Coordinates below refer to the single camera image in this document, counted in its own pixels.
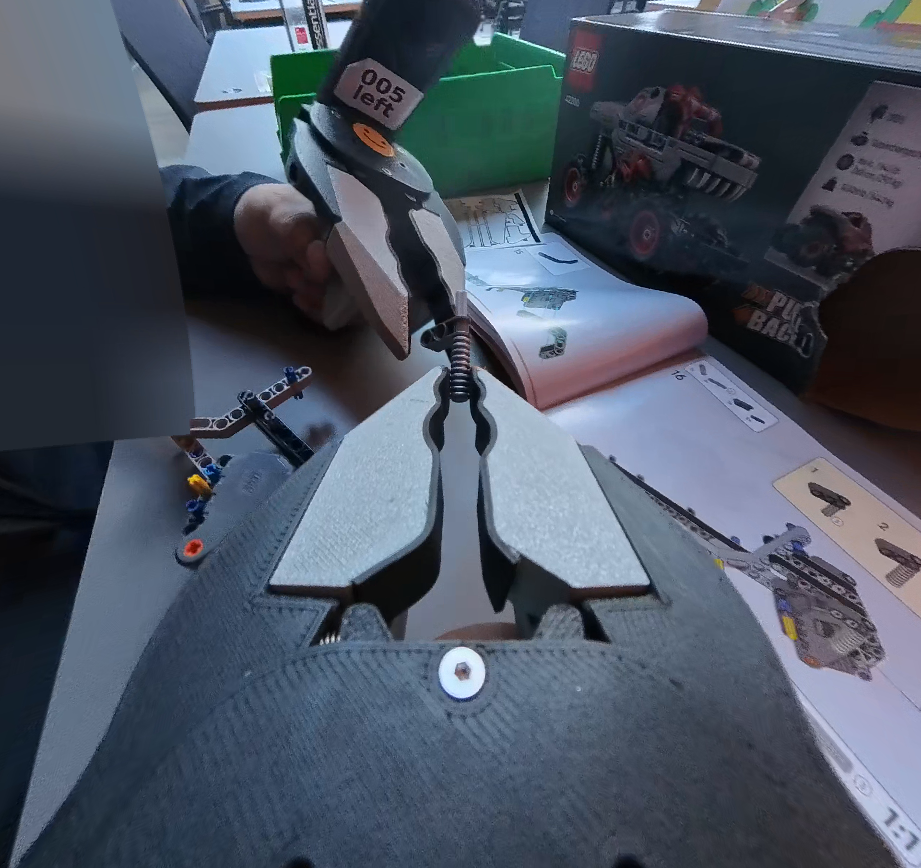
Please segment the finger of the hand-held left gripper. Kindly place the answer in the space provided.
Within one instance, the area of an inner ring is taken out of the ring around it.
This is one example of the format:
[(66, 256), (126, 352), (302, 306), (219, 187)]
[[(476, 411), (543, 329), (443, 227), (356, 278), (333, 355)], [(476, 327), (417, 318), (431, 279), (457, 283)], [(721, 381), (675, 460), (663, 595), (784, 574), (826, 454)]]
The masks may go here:
[(434, 321), (449, 321), (457, 314), (459, 296), (466, 291), (462, 251), (440, 215), (424, 208), (412, 209), (410, 223), (421, 243), (414, 272), (422, 298)]
[(436, 264), (413, 216), (434, 189), (417, 161), (371, 167), (363, 183), (327, 164), (339, 219), (327, 240), (331, 264), (397, 359), (406, 359), (416, 312), (436, 312)]

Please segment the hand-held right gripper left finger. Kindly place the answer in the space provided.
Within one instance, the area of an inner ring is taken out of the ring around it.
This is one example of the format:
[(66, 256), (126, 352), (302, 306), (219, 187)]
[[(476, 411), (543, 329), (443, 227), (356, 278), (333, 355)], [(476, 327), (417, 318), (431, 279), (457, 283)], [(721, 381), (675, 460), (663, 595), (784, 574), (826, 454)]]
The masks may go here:
[(369, 604), (396, 620), (440, 570), (445, 370), (433, 369), (337, 444), (268, 585)]

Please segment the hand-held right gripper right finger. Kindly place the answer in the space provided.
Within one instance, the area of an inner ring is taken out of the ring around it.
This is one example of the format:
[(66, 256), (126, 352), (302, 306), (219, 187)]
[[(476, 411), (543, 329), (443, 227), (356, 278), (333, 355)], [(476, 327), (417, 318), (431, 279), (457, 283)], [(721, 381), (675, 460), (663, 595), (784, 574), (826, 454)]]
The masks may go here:
[(483, 581), (496, 612), (642, 595), (650, 579), (578, 443), (483, 369), (471, 414)]

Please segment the lego spring shock absorber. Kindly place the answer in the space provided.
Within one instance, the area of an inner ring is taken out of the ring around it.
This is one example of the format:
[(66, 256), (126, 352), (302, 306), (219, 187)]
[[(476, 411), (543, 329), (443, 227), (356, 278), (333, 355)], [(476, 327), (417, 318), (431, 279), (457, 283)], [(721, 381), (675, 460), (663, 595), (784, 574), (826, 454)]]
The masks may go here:
[(468, 294), (465, 289), (455, 295), (454, 314), (446, 332), (449, 356), (449, 396), (464, 403), (471, 396), (473, 384), (471, 322)]

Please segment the person's left forearm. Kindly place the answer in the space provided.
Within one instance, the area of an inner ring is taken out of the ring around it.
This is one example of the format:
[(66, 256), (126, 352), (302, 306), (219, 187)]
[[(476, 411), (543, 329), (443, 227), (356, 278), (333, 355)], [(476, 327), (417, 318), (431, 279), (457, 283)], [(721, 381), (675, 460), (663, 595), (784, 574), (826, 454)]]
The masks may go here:
[(267, 295), (236, 238), (234, 214), (249, 189), (279, 182), (250, 171), (215, 175), (186, 164), (160, 167), (159, 175), (183, 297)]

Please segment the grey lego motor assembly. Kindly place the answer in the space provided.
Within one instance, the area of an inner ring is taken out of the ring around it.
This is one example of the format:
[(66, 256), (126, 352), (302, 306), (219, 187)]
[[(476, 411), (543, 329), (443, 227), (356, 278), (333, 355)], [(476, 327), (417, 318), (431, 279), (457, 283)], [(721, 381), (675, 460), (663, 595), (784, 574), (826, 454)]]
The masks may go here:
[[(320, 476), (331, 465), (338, 441), (321, 451), (311, 448), (277, 414), (291, 398), (301, 399), (312, 381), (307, 366), (284, 368), (283, 378), (259, 392), (237, 394), (237, 403), (221, 416), (196, 417), (187, 434), (173, 437), (193, 465), (187, 483), (193, 496), (186, 502), (187, 522), (174, 550), (176, 561), (194, 569), (241, 520), (271, 500), (284, 482), (306, 467)], [(271, 452), (250, 452), (214, 457), (203, 440), (224, 440), (254, 427), (272, 447)]]

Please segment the lego instruction booklet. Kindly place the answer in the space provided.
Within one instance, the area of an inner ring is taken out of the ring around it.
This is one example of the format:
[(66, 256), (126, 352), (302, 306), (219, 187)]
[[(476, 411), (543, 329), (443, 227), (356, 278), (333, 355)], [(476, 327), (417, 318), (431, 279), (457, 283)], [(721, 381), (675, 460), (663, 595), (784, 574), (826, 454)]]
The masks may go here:
[(513, 387), (727, 569), (837, 778), (919, 866), (919, 519), (705, 355), (687, 298), (553, 234), (466, 260), (472, 324)]

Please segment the lego box with red truck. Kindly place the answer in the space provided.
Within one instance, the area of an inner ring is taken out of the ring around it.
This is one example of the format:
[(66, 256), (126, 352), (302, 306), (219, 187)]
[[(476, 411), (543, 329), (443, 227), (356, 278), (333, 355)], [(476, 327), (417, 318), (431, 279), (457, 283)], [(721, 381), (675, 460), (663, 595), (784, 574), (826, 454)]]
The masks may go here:
[(547, 215), (796, 395), (920, 428), (919, 33), (569, 26)]

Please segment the person's left hand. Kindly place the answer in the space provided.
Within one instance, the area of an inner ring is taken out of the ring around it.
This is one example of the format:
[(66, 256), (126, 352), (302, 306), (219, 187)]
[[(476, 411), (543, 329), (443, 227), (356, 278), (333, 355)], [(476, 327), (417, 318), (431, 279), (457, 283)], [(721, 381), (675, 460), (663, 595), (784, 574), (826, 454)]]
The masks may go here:
[(330, 331), (347, 327), (357, 311), (328, 258), (329, 229), (293, 187), (263, 183), (236, 202), (236, 239), (262, 286)]

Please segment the printed line-drawing paper sheet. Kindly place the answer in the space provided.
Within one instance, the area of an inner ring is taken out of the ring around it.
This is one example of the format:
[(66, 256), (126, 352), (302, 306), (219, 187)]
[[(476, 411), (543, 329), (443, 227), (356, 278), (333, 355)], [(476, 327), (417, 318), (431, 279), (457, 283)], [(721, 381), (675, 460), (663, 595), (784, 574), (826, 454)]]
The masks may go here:
[(445, 205), (455, 219), (466, 253), (543, 241), (539, 224), (521, 189), (449, 199)]

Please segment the green plastic storage bin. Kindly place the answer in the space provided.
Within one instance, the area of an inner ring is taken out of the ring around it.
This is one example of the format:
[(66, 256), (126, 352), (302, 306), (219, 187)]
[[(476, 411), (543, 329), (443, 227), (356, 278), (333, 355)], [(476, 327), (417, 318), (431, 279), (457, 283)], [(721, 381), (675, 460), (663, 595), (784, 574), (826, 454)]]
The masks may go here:
[[(318, 214), (328, 216), (323, 155), (319, 188), (294, 155), (311, 136), (312, 103), (337, 58), (330, 50), (274, 55), (272, 97), (285, 176)], [(494, 188), (518, 188), (549, 177), (566, 58), (555, 50), (498, 34), (487, 45), (458, 48), (442, 78), (429, 87), (407, 123), (391, 138), (425, 167), (443, 199)]]

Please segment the person's dark clothed body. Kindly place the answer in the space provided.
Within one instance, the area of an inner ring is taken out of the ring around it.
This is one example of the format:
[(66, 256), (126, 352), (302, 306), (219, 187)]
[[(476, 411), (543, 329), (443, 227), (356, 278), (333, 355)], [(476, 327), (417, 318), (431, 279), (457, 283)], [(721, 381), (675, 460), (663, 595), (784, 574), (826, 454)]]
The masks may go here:
[(2, 866), (16, 839), (111, 452), (102, 441), (1, 455)]

